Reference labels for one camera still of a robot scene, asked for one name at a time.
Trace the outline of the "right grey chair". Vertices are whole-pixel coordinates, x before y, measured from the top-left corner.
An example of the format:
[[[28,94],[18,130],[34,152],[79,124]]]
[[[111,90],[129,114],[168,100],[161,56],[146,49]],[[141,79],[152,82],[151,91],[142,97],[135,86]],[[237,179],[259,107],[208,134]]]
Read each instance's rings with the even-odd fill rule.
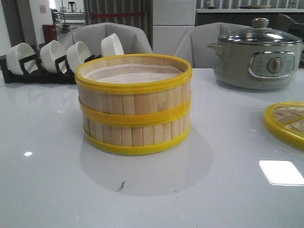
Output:
[[[183,33],[173,56],[187,60],[193,68],[213,68],[215,52],[207,44],[216,43],[222,34],[244,28],[247,26],[225,22],[195,26]]]

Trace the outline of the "white cabinet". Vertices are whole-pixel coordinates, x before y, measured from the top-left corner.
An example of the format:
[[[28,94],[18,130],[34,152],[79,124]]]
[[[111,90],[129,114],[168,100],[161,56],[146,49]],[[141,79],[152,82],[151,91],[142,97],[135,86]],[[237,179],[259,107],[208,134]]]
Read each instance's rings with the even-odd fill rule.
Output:
[[[173,54],[183,33],[194,27],[195,0],[152,2],[152,49],[155,54]]]

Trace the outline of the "grey chair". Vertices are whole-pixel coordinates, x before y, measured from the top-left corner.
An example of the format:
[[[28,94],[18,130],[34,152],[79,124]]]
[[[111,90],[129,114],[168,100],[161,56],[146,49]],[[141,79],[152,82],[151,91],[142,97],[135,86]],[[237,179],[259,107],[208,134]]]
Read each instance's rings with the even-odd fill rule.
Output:
[[[207,44],[216,43],[222,34],[244,28],[247,26],[225,22],[195,26],[183,33],[173,56],[187,60],[193,68],[213,68],[215,52]]]
[[[103,56],[103,43],[115,47],[119,54],[119,46],[123,54],[151,54],[152,48],[143,30],[137,27],[111,22],[86,25],[71,30],[61,41],[68,49],[77,42],[83,42],[92,55]]]

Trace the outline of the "red bin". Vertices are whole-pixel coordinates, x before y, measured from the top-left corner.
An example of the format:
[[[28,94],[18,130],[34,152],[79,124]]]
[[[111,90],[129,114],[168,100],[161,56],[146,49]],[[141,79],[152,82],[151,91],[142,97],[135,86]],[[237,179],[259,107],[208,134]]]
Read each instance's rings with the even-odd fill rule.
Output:
[[[42,29],[45,44],[48,44],[53,40],[57,40],[57,31],[56,26],[54,24],[43,24]]]

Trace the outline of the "grey electric cooking pot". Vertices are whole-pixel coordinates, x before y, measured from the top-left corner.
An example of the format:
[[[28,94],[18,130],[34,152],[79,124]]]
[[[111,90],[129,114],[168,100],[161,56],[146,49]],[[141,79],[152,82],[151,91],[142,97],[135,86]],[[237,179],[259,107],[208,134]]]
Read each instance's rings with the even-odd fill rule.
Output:
[[[249,89],[273,90],[294,82],[303,44],[252,45],[242,43],[208,43],[215,51],[213,72],[226,84]]]

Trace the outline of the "bamboo steamer tray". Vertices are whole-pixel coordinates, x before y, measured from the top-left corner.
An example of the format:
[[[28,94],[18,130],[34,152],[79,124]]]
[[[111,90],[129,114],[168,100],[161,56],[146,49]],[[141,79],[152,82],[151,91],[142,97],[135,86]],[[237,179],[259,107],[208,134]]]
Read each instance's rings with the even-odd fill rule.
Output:
[[[105,125],[84,117],[87,140],[106,152],[122,155],[147,155],[171,149],[190,132],[190,114],[158,125],[120,127]]]
[[[114,84],[84,76],[93,70],[125,64],[173,66],[182,74],[156,82]],[[78,67],[75,74],[83,114],[95,122],[144,127],[177,120],[190,112],[192,67],[179,57],[157,54],[127,54],[103,57]]]

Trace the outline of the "black bowl rack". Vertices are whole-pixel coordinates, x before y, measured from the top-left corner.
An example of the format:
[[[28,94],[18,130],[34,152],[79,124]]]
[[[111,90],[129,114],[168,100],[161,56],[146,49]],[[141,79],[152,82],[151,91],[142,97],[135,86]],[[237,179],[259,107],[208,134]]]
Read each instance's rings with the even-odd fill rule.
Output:
[[[29,73],[25,69],[25,63],[35,60],[38,70]],[[0,57],[0,66],[4,82],[8,83],[53,83],[53,84],[76,84],[74,73],[70,70],[67,56],[61,56],[55,60],[56,73],[48,72],[43,66],[37,54],[22,58],[20,61],[22,75],[13,74],[7,67],[6,55]]]

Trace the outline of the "left grey chair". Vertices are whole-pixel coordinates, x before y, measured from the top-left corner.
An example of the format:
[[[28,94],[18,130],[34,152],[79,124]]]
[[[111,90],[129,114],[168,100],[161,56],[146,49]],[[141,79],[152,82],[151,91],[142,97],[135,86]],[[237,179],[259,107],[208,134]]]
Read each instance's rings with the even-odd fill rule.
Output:
[[[68,49],[77,42],[83,42],[92,55],[103,56],[103,43],[115,47],[119,54],[119,46],[123,54],[151,54],[152,48],[143,30],[137,27],[111,22],[86,25],[71,30],[61,41]]]

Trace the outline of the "woven bamboo steamer lid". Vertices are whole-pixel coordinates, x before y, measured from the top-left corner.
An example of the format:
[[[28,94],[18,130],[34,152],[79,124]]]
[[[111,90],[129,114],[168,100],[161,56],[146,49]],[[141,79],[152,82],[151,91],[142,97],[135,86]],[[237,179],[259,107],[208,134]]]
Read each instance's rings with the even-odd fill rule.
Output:
[[[304,103],[280,102],[264,112],[267,129],[282,141],[299,149],[304,148]]]

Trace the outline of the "glass pot lid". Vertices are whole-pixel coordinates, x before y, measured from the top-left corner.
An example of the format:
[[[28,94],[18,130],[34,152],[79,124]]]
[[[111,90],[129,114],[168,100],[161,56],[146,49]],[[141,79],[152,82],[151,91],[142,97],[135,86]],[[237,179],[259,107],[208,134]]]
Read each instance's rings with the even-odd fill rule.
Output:
[[[254,18],[252,26],[222,34],[219,41],[255,45],[298,45],[302,39],[285,31],[268,27],[269,19]]]

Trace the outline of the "white steamer liner cloth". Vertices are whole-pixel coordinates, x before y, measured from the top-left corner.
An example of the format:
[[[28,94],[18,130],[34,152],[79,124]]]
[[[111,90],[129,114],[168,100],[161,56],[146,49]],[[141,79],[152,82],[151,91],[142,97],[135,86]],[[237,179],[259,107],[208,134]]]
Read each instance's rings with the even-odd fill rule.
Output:
[[[182,73],[181,69],[174,66],[125,64],[99,68],[84,77],[103,83],[137,84],[162,81]]]

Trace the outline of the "white bowl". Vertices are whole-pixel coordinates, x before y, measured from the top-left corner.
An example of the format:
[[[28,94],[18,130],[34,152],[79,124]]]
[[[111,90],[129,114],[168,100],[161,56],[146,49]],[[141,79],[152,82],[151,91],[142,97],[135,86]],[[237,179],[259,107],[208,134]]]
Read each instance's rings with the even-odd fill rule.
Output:
[[[43,67],[49,72],[56,74],[56,64],[55,60],[65,56],[66,50],[64,47],[56,40],[52,40],[50,43],[46,44],[40,50],[40,58]]]
[[[6,54],[8,69],[15,75],[23,75],[19,61],[33,54],[35,54],[34,49],[27,43],[11,47]]]
[[[66,51],[66,57],[71,71],[75,73],[76,69],[84,64],[85,60],[91,57],[91,55],[87,45],[82,41],[78,41],[70,46]]]
[[[113,33],[101,41],[102,57],[110,57],[115,55],[123,55],[124,50],[119,37]]]

